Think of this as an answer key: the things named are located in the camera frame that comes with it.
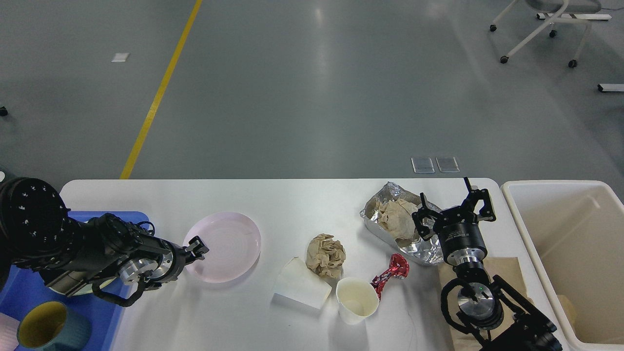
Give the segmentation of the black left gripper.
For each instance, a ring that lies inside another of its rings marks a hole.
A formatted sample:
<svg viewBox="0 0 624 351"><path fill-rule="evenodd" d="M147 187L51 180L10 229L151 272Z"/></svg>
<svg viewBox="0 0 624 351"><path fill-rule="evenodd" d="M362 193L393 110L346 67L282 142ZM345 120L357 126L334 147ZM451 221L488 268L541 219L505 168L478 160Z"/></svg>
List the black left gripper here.
<svg viewBox="0 0 624 351"><path fill-rule="evenodd" d="M118 276L125 285L145 282L147 291L156 290L175 281L186 264L204 260L210 249L199 236L194 236L187 246L165 244L166 253L134 251L119 261Z"/></svg>

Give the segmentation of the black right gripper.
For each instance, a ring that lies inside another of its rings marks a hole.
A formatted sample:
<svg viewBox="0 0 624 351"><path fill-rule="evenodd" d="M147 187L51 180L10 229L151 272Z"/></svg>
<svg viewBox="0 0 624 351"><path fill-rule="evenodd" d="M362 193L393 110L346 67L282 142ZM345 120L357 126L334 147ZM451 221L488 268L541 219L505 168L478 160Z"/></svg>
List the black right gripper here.
<svg viewBox="0 0 624 351"><path fill-rule="evenodd" d="M488 252L478 222L496 220L488 189L473 187L468 177L463 180L468 195L459 207L444 211L432 208L425 194L420 193L421 206L412 213L417 235L423 241L437 235L444 262L453 266L484 260ZM480 201L482 207L475 213L475 207Z"/></svg>

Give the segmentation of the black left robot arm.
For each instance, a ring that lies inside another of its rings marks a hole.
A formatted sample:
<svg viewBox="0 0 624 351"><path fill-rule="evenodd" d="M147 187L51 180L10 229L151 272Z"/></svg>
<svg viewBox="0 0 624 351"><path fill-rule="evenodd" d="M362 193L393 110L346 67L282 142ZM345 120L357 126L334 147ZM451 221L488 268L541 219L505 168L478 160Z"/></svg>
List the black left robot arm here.
<svg viewBox="0 0 624 351"><path fill-rule="evenodd" d="M39 273L46 287L66 297L90 286L97 298L129 307L209 252L198 236L186 246L158 238L147 221L104 213L81 222L69 212L58 191L39 178L1 184L2 285L16 266Z"/></svg>

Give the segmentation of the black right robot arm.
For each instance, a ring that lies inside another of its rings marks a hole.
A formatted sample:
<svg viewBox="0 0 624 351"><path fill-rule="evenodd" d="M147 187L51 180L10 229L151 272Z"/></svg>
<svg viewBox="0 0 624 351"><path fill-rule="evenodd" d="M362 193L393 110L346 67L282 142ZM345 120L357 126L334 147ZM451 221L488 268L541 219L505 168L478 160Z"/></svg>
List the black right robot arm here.
<svg viewBox="0 0 624 351"><path fill-rule="evenodd" d="M420 193L412 213L415 231L428 240L436 235L455 278L441 290L441 313L455 330L472 335L483 351L561 351L556 325L501 276L490 276L479 223L496 220L488 189L471 185L460 205L437 211Z"/></svg>

